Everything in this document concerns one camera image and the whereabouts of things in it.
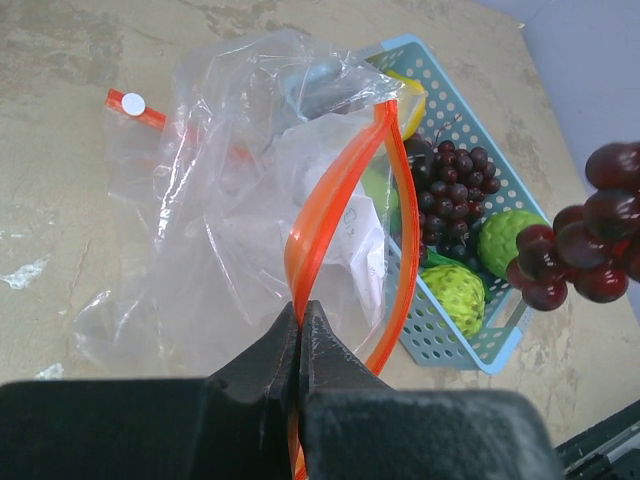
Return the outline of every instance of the yellow object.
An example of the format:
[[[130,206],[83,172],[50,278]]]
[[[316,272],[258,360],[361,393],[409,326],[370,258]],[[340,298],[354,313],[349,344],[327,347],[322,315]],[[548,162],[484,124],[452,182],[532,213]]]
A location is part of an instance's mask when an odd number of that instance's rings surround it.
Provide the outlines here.
[[[393,70],[388,70],[385,75],[400,80],[409,87],[408,94],[401,94],[398,98],[398,123],[402,131],[402,140],[406,140],[416,133],[422,122],[426,113],[428,93],[418,80],[403,77]]]

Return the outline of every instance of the basket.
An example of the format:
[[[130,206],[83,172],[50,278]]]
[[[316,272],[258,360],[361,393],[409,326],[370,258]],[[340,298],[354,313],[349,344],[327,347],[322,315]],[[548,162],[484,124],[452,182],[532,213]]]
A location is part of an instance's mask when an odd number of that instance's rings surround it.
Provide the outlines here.
[[[453,140],[459,148],[481,145],[496,165],[496,176],[502,188],[485,200],[486,216],[510,209],[525,209],[547,218],[525,185],[504,157],[496,143],[480,124],[433,54],[413,35],[403,35],[367,47],[358,52],[361,58],[382,71],[392,69],[400,75],[419,80],[428,91],[427,113],[418,133],[425,139]],[[400,267],[400,248],[393,241],[388,257],[387,305],[393,304]],[[490,287],[495,294],[485,307],[482,329],[467,340],[455,326],[421,278],[416,280],[416,293],[400,341],[413,359],[422,366],[453,367],[459,370],[500,372],[524,335],[533,311],[518,303],[504,327],[494,327],[507,304],[512,289],[497,280]]]

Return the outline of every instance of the marble floor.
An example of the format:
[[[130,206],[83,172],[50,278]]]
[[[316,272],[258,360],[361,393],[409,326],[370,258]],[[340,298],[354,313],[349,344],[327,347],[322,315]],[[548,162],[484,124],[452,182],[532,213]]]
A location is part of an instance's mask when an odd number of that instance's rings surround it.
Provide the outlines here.
[[[197,46],[292,27],[353,48],[402,33],[429,44],[548,215],[581,202],[545,92],[512,19],[470,0],[0,0],[0,382],[60,364],[98,375],[72,320],[118,277],[102,108],[109,87],[167,108],[171,72]],[[37,275],[11,281],[22,265]],[[626,299],[571,294],[538,314],[505,370],[418,367],[398,347],[398,388],[506,388],[561,442],[640,397],[640,328]]]

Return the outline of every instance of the grape cluster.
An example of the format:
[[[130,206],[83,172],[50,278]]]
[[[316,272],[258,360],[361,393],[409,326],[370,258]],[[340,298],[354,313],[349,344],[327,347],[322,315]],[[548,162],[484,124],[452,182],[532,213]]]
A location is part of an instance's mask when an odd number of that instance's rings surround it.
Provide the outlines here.
[[[624,295],[629,278],[640,281],[640,142],[599,148],[585,170],[598,191],[561,210],[553,228],[532,225],[516,239],[507,280],[537,310],[562,305],[567,282],[583,297],[609,303]]]
[[[418,197],[422,250],[437,245],[443,235],[463,238],[484,215],[485,197],[500,190],[487,151],[457,149],[450,140],[434,151],[416,136],[405,142],[405,148]]]

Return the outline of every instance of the plastic bag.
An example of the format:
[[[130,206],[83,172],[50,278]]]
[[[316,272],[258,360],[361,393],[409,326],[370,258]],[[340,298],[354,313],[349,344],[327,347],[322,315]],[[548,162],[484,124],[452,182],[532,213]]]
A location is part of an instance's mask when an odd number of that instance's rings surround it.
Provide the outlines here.
[[[284,247],[309,193],[373,105],[401,94],[349,53],[281,31],[189,55],[161,137],[109,111],[122,281],[79,314],[79,349],[139,375],[208,374],[236,356],[291,298]],[[384,224],[397,203],[386,160],[363,183],[313,290],[352,349],[384,314]]]

